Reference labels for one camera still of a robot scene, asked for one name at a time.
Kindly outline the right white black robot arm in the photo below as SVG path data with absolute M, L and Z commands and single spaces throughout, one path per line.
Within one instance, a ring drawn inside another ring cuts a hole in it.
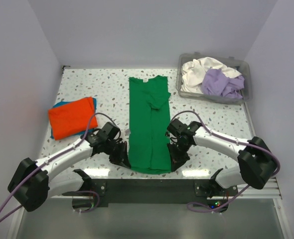
M 261 190 L 280 170 L 279 161 L 259 137 L 250 140 L 236 138 L 218 133 L 197 121 L 186 125 L 178 119 L 170 122 L 167 131 L 176 138 L 174 143 L 167 145 L 172 170 L 190 159 L 188 151 L 192 146 L 213 149 L 238 163 L 233 168 L 219 169 L 214 173 L 210 179 L 214 189 L 227 189 L 246 183 Z

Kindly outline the green t shirt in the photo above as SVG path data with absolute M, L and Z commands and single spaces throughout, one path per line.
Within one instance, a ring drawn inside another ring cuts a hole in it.
M 129 78 L 131 169 L 146 174 L 171 172 L 171 159 L 165 136 L 170 123 L 167 77 Z

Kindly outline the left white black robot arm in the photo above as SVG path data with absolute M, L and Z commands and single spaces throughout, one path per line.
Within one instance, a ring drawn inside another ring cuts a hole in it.
M 36 161 L 26 158 L 20 162 L 8 191 L 28 211 L 38 209 L 48 198 L 65 193 L 93 193 L 92 178 L 81 169 L 75 169 L 75 177 L 59 178 L 59 174 L 82 160 L 104 153 L 109 161 L 130 168 L 127 142 L 116 137 L 121 131 L 111 122 L 102 128 L 84 133 L 80 139 L 63 150 Z

